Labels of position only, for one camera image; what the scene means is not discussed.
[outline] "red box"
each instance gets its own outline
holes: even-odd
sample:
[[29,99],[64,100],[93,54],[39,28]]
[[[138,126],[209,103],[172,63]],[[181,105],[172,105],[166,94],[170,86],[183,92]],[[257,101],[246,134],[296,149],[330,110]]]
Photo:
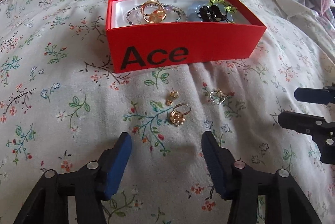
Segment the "red box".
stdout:
[[239,0],[226,1],[237,7],[250,24],[168,22],[113,28],[113,6],[119,1],[108,0],[106,18],[115,73],[248,58],[266,30]]

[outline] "black lettering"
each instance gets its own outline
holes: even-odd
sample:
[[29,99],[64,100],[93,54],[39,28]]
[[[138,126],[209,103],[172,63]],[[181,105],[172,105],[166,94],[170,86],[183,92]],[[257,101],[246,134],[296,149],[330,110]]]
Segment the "black lettering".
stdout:
[[184,56],[184,55],[188,55],[188,49],[185,48],[185,47],[178,47],[178,48],[171,51],[171,53],[169,55],[169,59],[170,59],[171,62],[174,62],[174,63],[181,62],[181,61],[187,59],[187,57],[183,57],[183,58],[178,59],[178,60],[176,60],[175,57],[176,56]]
[[[133,53],[135,60],[130,61],[130,54]],[[145,66],[145,62],[141,58],[141,55],[138,53],[137,49],[134,46],[129,46],[126,50],[125,57],[123,58],[123,62],[121,64],[121,69],[125,69],[128,64],[136,64],[138,63],[140,66]]]
[[151,51],[151,52],[149,53],[149,55],[148,55],[148,59],[147,59],[149,64],[151,64],[151,65],[159,65],[159,64],[162,64],[163,62],[166,61],[166,58],[161,59],[159,62],[154,62],[154,61],[152,60],[153,55],[155,55],[155,54],[158,53],[158,52],[159,52],[159,53],[162,53],[163,55],[167,54],[167,51],[164,50],[164,49],[156,49],[156,50]]

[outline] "open box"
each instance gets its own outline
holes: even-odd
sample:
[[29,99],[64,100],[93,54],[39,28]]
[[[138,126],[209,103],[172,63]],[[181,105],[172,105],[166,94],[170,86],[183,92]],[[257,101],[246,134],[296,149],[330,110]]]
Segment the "open box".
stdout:
[[[115,73],[248,58],[266,26],[239,0],[237,23],[166,22],[131,26],[126,14],[148,0],[108,0],[106,34]],[[159,0],[185,10],[197,0]]]

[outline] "earring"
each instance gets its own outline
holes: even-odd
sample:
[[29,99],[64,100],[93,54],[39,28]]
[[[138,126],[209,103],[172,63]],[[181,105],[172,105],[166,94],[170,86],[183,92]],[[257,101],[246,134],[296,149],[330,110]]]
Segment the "earring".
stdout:
[[211,91],[209,93],[209,99],[211,100],[212,103],[217,104],[217,105],[222,104],[227,98],[228,98],[228,95],[226,95],[220,89]]
[[[175,109],[177,109],[178,107],[180,106],[186,106],[189,108],[189,110],[185,113],[181,113],[179,111],[175,111]],[[170,122],[175,125],[176,127],[180,126],[180,125],[183,125],[186,118],[184,118],[185,115],[187,115],[189,112],[191,111],[191,107],[188,105],[188,104],[185,104],[185,103],[181,103],[181,104],[178,104],[176,105],[173,109],[172,109],[172,112],[170,114]]]
[[178,91],[175,91],[172,88],[172,92],[169,94],[169,99],[167,99],[165,103],[166,103],[167,106],[171,106],[173,100],[178,99],[178,98],[179,98]]

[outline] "floral bed sheet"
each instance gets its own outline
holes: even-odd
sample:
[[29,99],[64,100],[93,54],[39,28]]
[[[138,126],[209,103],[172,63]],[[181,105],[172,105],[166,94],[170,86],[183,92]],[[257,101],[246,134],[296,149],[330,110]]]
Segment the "floral bed sheet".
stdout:
[[[293,110],[335,119],[333,106],[294,99],[297,87],[331,85],[334,44],[310,11],[288,16],[278,0],[240,1],[267,26],[249,59],[115,74],[104,31],[107,0],[3,0],[0,223],[13,223],[45,170],[76,171],[123,131],[133,151],[118,193],[104,203],[108,223],[225,223],[230,202],[215,192],[200,146],[211,130],[256,170],[286,168],[323,224],[333,224],[335,167],[320,162],[309,136],[282,129],[277,117]],[[229,93],[222,105],[208,100],[215,88]],[[172,89],[180,94],[174,104],[192,108],[178,128],[166,122]]]

